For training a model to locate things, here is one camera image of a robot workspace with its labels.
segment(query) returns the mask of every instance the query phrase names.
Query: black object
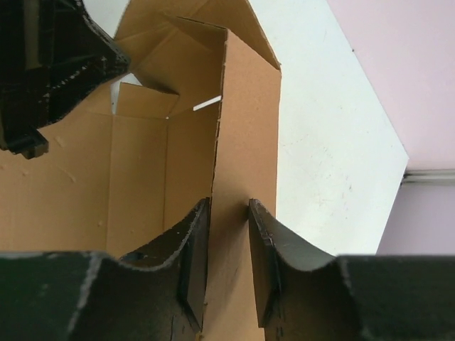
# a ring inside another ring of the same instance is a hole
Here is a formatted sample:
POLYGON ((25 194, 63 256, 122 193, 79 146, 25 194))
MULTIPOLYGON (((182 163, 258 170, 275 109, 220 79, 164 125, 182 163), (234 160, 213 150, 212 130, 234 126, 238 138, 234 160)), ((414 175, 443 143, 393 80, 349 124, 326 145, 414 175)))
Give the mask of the black object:
POLYGON ((209 199, 121 261, 102 252, 0 254, 1 341, 194 341, 209 199))
POLYGON ((249 220, 266 341, 455 340, 455 257, 332 257, 257 200, 249 220))
POLYGON ((37 129, 60 121, 129 58, 82 0, 0 0, 0 148, 48 151, 37 129))

